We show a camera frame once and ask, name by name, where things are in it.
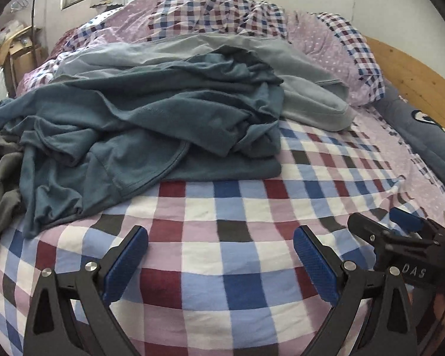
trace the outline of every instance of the blue cushion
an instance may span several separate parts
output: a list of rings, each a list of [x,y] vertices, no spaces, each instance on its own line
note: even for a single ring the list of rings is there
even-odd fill
[[[389,82],[384,99],[374,102],[373,106],[445,184],[445,131],[442,127],[404,102]]]

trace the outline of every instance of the metal screw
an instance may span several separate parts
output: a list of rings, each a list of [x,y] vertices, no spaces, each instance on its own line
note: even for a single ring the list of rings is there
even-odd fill
[[[97,264],[95,262],[91,261],[90,263],[87,263],[84,268],[87,271],[95,271],[97,269]]]
[[[389,273],[392,274],[393,276],[398,276],[400,274],[400,270],[399,268],[395,267],[395,266],[391,266],[389,268]]]
[[[355,264],[354,262],[352,262],[352,261],[346,261],[346,262],[343,264],[343,266],[344,266],[344,268],[345,268],[347,271],[354,271],[354,270],[356,270],[356,264]]]
[[[46,268],[46,269],[43,269],[42,271],[41,271],[41,275],[43,276],[43,277],[49,277],[49,276],[51,276],[51,273],[52,273],[53,271],[50,269],[50,268]]]

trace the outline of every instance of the plaid bedsheet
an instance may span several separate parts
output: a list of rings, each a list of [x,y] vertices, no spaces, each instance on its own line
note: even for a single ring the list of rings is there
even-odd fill
[[[366,133],[330,133],[281,121],[282,174],[270,180],[167,182],[92,218],[24,240],[20,223],[0,244],[0,344],[22,355],[40,271],[74,271],[118,245],[134,225],[149,250],[112,311],[142,355],[299,356],[329,304],[292,246],[299,225],[343,259],[368,268],[370,246],[345,228],[363,212],[397,228],[387,210],[422,215],[404,176]],[[85,317],[79,304],[77,317]]]

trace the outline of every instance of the cardboard box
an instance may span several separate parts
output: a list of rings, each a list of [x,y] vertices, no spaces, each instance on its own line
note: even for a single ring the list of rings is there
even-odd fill
[[[16,89],[23,76],[35,69],[31,26],[20,30],[0,45],[0,65],[5,73],[5,83],[11,98],[16,96]],[[46,48],[39,44],[36,47],[38,66],[48,57]]]

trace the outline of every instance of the pile of clothes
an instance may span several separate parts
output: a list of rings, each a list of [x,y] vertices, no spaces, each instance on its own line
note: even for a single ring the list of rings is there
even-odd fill
[[[0,233],[94,215],[164,180],[277,177],[280,117],[350,126],[348,89],[285,40],[185,34],[67,58],[0,103]]]

